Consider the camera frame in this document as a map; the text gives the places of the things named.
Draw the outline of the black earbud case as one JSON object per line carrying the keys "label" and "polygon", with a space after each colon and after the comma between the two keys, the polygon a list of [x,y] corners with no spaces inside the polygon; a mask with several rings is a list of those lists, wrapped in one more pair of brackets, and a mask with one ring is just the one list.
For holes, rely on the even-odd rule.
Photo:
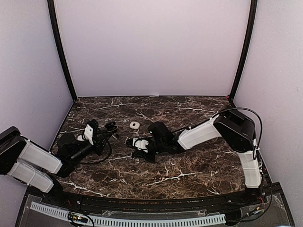
{"label": "black earbud case", "polygon": [[116,122],[108,122],[105,124],[106,132],[115,134],[118,130]]}

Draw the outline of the white oval charging case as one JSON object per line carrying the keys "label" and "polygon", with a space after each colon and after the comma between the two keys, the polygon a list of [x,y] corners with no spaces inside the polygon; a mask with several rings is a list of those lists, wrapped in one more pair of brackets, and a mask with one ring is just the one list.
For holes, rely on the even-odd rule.
{"label": "white oval charging case", "polygon": [[77,137],[77,141],[85,141],[85,138],[82,135],[79,135]]}

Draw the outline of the small white charging case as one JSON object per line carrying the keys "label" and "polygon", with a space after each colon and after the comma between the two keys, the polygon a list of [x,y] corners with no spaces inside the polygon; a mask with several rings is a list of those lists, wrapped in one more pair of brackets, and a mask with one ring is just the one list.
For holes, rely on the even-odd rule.
{"label": "small white charging case", "polygon": [[129,127],[131,129],[137,130],[137,129],[139,129],[140,124],[138,122],[131,122],[130,125],[129,125]]}

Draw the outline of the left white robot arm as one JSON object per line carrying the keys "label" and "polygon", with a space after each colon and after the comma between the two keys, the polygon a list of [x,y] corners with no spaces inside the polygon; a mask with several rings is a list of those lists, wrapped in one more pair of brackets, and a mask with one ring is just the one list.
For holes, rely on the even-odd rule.
{"label": "left white robot arm", "polygon": [[61,192],[62,186],[55,177],[68,177],[76,166],[87,165],[83,159],[92,152],[100,156],[116,132],[114,122],[106,124],[104,129],[87,124],[79,137],[64,133],[57,142],[57,153],[53,154],[12,126],[0,134],[0,173],[39,189],[56,206],[63,206],[67,196]]}

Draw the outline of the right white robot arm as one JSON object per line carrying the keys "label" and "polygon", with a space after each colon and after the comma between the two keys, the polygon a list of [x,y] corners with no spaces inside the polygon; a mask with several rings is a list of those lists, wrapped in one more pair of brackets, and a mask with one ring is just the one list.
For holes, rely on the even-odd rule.
{"label": "right white robot arm", "polygon": [[196,148],[211,150],[220,142],[238,155],[244,173],[247,191],[242,202],[252,205],[260,197],[262,184],[261,161],[258,157],[262,133],[256,133],[255,122],[245,111],[258,116],[248,108],[221,110],[195,126],[171,131],[164,122],[154,122],[148,127],[148,137],[130,138],[126,146],[133,149],[132,156],[154,163],[158,154],[182,154]]}

